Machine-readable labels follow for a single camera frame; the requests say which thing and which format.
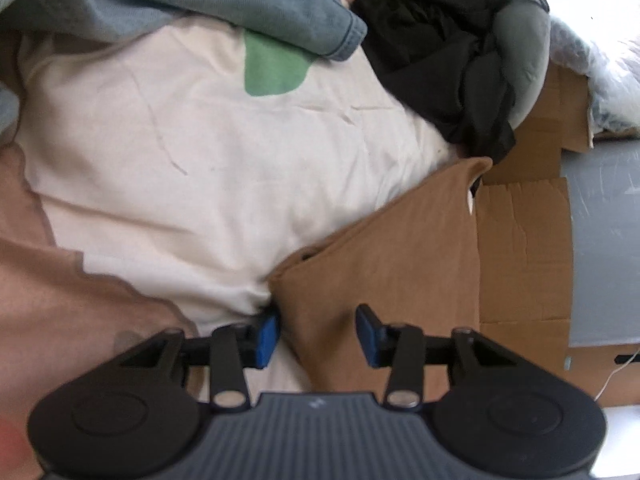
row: green patch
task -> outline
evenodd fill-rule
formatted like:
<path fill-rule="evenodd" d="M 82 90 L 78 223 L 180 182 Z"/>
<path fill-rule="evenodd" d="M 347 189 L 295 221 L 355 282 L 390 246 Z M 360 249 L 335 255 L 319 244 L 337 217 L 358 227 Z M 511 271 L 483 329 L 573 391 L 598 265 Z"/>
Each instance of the green patch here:
<path fill-rule="evenodd" d="M 295 90 L 318 56 L 258 32 L 244 31 L 244 90 L 251 96 Z"/>

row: cardboard flap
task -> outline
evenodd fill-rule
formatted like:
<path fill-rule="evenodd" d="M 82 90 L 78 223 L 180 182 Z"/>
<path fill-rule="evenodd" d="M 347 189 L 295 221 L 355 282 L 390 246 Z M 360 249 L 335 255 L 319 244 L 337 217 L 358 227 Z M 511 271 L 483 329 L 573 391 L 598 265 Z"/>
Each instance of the cardboard flap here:
<path fill-rule="evenodd" d="M 568 200 L 563 178 L 480 187 L 481 322 L 570 318 Z"/>
<path fill-rule="evenodd" d="M 508 184 L 560 177 L 562 123 L 553 119 L 528 121 L 515 131 L 516 145 L 482 177 L 485 184 Z"/>
<path fill-rule="evenodd" d="M 529 121 L 539 118 L 558 120 L 561 117 L 561 72 L 564 70 L 567 69 L 560 68 L 552 62 L 549 63 L 546 69 L 545 85 L 522 126 L 527 126 Z"/>
<path fill-rule="evenodd" d="M 577 153 L 591 149 L 587 110 L 589 91 L 587 77 L 571 70 L 559 70 L 562 147 Z"/>

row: white cable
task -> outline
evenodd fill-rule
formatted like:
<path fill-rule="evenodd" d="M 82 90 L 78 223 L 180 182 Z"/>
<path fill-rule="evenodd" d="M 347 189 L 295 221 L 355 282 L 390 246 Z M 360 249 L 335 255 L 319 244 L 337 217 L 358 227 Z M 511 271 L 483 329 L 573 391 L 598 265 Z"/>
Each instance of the white cable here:
<path fill-rule="evenodd" d="M 604 390 L 607 389 L 607 386 L 609 386 L 609 381 L 611 380 L 611 378 L 617 374 L 620 370 L 623 370 L 624 368 L 626 368 L 627 366 L 629 366 L 633 360 L 638 356 L 638 354 L 640 354 L 640 347 L 638 347 L 638 350 L 636 350 L 636 353 L 633 354 L 624 364 L 621 364 L 618 368 L 616 368 L 615 370 L 613 370 L 610 374 L 609 377 L 607 377 L 607 380 L 604 383 L 604 386 L 602 387 L 602 389 L 598 392 L 598 394 L 595 396 L 595 400 L 598 400 L 600 398 L 600 396 L 604 393 Z"/>

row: white bedsheet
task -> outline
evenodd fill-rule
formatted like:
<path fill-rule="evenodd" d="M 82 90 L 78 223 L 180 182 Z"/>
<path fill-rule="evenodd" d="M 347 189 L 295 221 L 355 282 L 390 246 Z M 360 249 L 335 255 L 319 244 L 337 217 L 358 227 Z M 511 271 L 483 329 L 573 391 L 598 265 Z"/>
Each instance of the white bedsheet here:
<path fill-rule="evenodd" d="M 87 272 L 173 301 L 203 334 L 264 305 L 264 277 L 289 253 L 452 157 L 362 50 L 314 60 L 292 91 L 252 96 L 246 41 L 241 28 L 190 17 L 126 45 L 38 36 L 20 51 L 17 141 L 57 244 L 82 251 Z M 260 49 L 267 72 L 271 57 L 291 59 Z M 287 70 L 260 77 L 276 88 Z M 254 393 L 301 387 L 287 350 L 278 356 Z"/>

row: round black disc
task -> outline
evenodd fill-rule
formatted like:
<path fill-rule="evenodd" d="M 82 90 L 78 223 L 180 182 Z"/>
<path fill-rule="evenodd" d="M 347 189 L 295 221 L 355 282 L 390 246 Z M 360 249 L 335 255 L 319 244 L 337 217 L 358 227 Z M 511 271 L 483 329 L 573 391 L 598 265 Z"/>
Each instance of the round black disc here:
<path fill-rule="evenodd" d="M 197 402 L 176 384 L 70 383 L 31 413 L 38 459 L 68 478 L 139 478 L 173 462 L 199 425 Z"/>
<path fill-rule="evenodd" d="M 436 404 L 434 425 L 457 457 L 509 478 L 556 478 L 588 466 L 606 430 L 593 399 L 559 381 L 458 386 Z"/>

